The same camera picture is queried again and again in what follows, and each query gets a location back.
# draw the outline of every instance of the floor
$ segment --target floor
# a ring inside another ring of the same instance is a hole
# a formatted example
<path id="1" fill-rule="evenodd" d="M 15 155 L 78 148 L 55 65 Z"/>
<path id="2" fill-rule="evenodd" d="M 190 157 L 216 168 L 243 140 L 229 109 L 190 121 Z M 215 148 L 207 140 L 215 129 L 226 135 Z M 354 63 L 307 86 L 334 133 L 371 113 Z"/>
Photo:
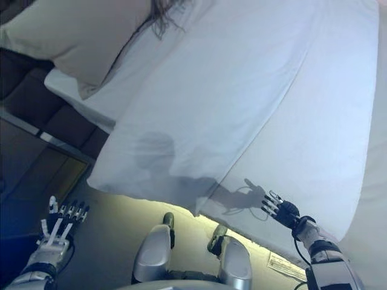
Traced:
<path id="1" fill-rule="evenodd" d="M 135 254 L 146 234 L 163 215 L 175 215 L 176 246 L 171 269 L 193 270 L 216 275 L 219 261 L 206 245 L 217 223 L 188 211 L 159 202 L 100 193 L 86 183 L 89 172 L 69 195 L 85 201 L 90 212 L 75 233 L 76 252 L 59 277 L 59 290 L 115 289 L 128 285 Z M 267 267 L 270 251 L 231 231 L 248 249 L 253 267 L 253 289 L 294 289 L 300 282 Z"/>

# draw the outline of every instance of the robotic arm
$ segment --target robotic arm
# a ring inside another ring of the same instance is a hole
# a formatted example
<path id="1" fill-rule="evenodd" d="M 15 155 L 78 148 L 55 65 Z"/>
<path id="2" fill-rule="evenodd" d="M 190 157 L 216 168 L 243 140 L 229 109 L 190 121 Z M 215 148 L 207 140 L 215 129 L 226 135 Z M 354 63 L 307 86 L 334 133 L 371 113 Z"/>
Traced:
<path id="1" fill-rule="evenodd" d="M 252 190 L 257 189 L 248 179 L 245 182 Z M 337 240 L 324 231 L 312 217 L 300 217 L 294 204 L 283 200 L 273 191 L 265 195 L 262 203 L 261 209 L 264 212 L 291 229 L 295 244 L 301 241 L 308 250 L 311 262 L 301 257 L 309 265 L 305 270 L 309 290 L 364 289 L 359 276 L 337 246 Z"/>
<path id="2" fill-rule="evenodd" d="M 58 204 L 52 196 L 49 217 L 41 220 L 42 238 L 36 242 L 39 246 L 30 256 L 27 266 L 6 290 L 55 289 L 57 275 L 63 268 L 63 259 L 68 250 L 74 247 L 69 233 L 85 221 L 88 210 L 89 206 L 85 207 L 84 202 L 77 207 L 77 201 L 74 201 L 70 206 L 63 204 L 58 211 Z"/>

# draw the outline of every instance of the white bed sheet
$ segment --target white bed sheet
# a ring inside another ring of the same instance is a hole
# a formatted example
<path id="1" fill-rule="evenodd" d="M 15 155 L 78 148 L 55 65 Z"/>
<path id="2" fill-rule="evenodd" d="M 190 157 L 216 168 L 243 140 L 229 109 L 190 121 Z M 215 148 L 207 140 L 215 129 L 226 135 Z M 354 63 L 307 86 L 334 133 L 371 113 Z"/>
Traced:
<path id="1" fill-rule="evenodd" d="M 198 213 L 293 83 L 322 6 L 212 1 L 138 91 L 89 184 Z"/>
<path id="2" fill-rule="evenodd" d="M 374 1 L 327 2 L 326 22 L 292 87 L 221 184 L 234 192 L 248 178 L 274 190 L 341 240 L 362 188 L 379 19 Z M 202 213 L 305 265 L 290 230 L 273 219 L 260 221 L 249 210 L 233 214 L 211 199 Z M 265 219 L 259 209 L 253 213 Z"/>

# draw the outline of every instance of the robot leg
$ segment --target robot leg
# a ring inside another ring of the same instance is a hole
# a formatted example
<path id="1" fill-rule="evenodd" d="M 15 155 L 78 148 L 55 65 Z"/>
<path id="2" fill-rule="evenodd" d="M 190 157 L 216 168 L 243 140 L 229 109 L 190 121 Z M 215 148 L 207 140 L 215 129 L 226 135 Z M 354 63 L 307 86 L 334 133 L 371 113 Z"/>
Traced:
<path id="1" fill-rule="evenodd" d="M 220 283 L 237 290 L 250 290 L 252 287 L 252 266 L 245 246 L 226 236 L 227 228 L 219 225 L 207 249 L 220 259 L 218 279 Z"/>
<path id="2" fill-rule="evenodd" d="M 163 280 L 168 274 L 171 249 L 174 246 L 174 216 L 166 213 L 163 224 L 156 225 L 137 252 L 132 284 Z"/>

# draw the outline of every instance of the cable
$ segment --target cable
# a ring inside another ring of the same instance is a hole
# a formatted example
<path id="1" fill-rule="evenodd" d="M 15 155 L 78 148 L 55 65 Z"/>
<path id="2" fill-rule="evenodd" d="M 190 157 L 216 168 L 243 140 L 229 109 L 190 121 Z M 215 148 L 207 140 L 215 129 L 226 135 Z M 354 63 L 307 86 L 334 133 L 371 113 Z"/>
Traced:
<path id="1" fill-rule="evenodd" d="M 295 288 L 294 288 L 294 290 L 297 290 L 298 288 L 300 288 L 302 285 L 306 285 L 307 284 L 307 282 L 301 282 L 300 284 L 298 284 Z"/>
<path id="2" fill-rule="evenodd" d="M 264 219 L 261 219 L 260 217 L 258 217 L 258 216 L 256 216 L 256 215 L 254 214 L 254 212 L 253 212 L 253 210 L 252 210 L 251 207 L 249 208 L 249 210 L 250 210 L 250 213 L 252 214 L 252 216 L 253 216 L 254 218 L 256 218 L 257 220 L 262 221 L 262 222 L 267 221 L 267 219 L 268 219 L 268 214 L 266 214 L 266 217 L 265 217 Z"/>
<path id="3" fill-rule="evenodd" d="M 308 266 L 310 266 L 310 263 L 308 262 L 308 260 L 305 259 L 305 257 L 301 254 L 300 249 L 298 248 L 298 244 L 297 244 L 297 240 L 296 240 L 296 239 L 294 239 L 294 245 L 296 246 L 297 253 L 300 255 L 300 257 L 302 258 L 302 260 L 304 260 L 304 262 L 305 262 L 306 264 L 308 264 Z"/>

